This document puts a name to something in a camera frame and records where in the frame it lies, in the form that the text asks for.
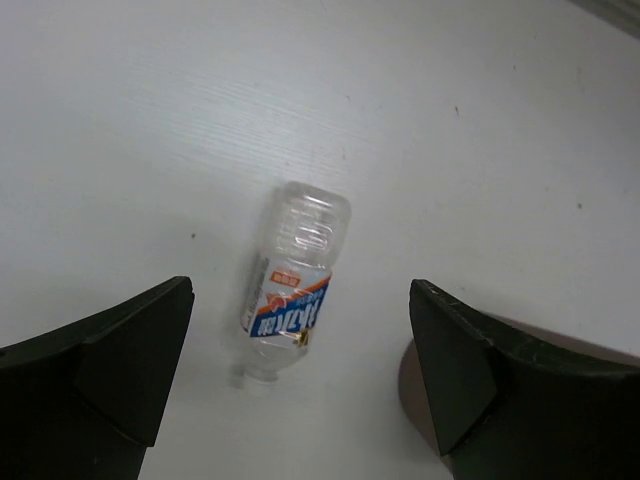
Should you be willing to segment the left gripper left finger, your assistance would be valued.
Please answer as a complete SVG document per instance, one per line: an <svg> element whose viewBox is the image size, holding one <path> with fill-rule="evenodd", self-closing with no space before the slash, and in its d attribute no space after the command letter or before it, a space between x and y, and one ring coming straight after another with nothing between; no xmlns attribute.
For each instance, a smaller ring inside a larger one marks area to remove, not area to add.
<svg viewBox="0 0 640 480"><path fill-rule="evenodd" d="M136 479L155 445L195 295L173 277L1 350L4 479Z"/></svg>

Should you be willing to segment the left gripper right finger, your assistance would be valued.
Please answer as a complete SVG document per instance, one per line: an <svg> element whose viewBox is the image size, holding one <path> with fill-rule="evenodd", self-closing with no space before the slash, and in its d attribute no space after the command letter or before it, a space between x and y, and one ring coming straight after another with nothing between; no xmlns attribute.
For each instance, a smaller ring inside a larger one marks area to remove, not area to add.
<svg viewBox="0 0 640 480"><path fill-rule="evenodd" d="M409 316L454 478L638 477L639 366L560 348L426 280L411 284Z"/></svg>

